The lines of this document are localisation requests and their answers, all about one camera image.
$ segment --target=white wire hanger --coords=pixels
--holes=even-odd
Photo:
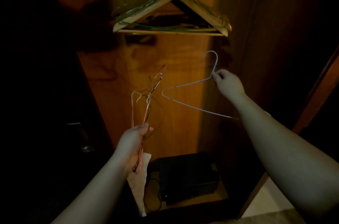
[[[208,51],[208,52],[206,52],[206,53],[204,54],[204,56],[202,56],[202,59],[201,59],[201,62],[202,62],[202,60],[205,58],[206,54],[208,54],[208,53],[210,53],[210,52],[214,53],[215,56],[217,56],[217,59],[216,59],[216,61],[215,61],[213,70],[212,70],[212,72],[211,72],[211,74],[210,74],[210,76],[209,76],[208,78],[205,78],[205,79],[199,80],[199,81],[195,81],[195,82],[192,82],[192,83],[189,83],[189,84],[185,84],[185,85],[180,85],[180,86],[176,86],[176,87],[165,88],[165,89],[163,89],[163,91],[161,92],[161,95],[162,95],[163,97],[166,97],[166,98],[172,100],[172,101],[178,102],[178,103],[180,103],[180,104],[183,104],[183,105],[185,105],[185,106],[191,107],[191,108],[193,108],[193,109],[197,109],[197,110],[199,110],[199,111],[211,113],[211,114],[218,115],[218,116],[222,116],[222,117],[226,117],[226,118],[238,119],[238,118],[233,118],[233,117],[231,117],[231,116],[226,116],[226,115],[222,115],[222,114],[218,114],[218,113],[206,111],[206,110],[203,110],[203,109],[199,109],[199,108],[197,108],[197,107],[193,107],[193,106],[190,106],[190,105],[185,104],[185,103],[183,103],[183,102],[179,102],[179,101],[177,101],[177,100],[174,100],[174,99],[169,98],[169,97],[167,97],[166,95],[164,95],[164,91],[165,91],[165,90],[168,90],[168,89],[174,89],[174,88],[178,88],[178,87],[184,87],[184,86],[188,86],[188,85],[192,85],[192,84],[196,84],[196,83],[199,83],[199,82],[203,82],[203,81],[209,80],[209,79],[212,77],[212,73],[215,71],[215,67],[217,66],[218,55],[217,55],[217,53],[216,53],[215,51]]]

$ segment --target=black box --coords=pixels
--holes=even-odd
[[[159,158],[157,165],[160,197],[166,205],[214,193],[218,186],[219,173],[206,153]]]

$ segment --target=person's left hand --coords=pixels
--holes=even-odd
[[[148,123],[145,123],[143,126],[135,126],[125,131],[114,152],[131,170],[138,161],[142,136],[146,134],[148,127]]]

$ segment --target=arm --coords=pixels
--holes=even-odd
[[[147,130],[147,123],[127,130],[113,156],[52,224],[107,222],[127,175],[137,162],[142,135]]]
[[[302,213],[322,218],[339,204],[339,163],[293,133],[254,103],[237,76],[213,74],[220,92],[239,111],[267,173]]]

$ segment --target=hand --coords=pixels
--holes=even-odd
[[[119,140],[114,154],[120,158],[130,170],[132,170],[138,161],[142,136],[146,134],[148,129],[153,130],[148,123],[145,123],[143,126],[132,127],[125,131]]]
[[[219,91],[233,104],[238,98],[245,95],[244,87],[240,79],[227,70],[213,72],[212,76],[217,83]]]

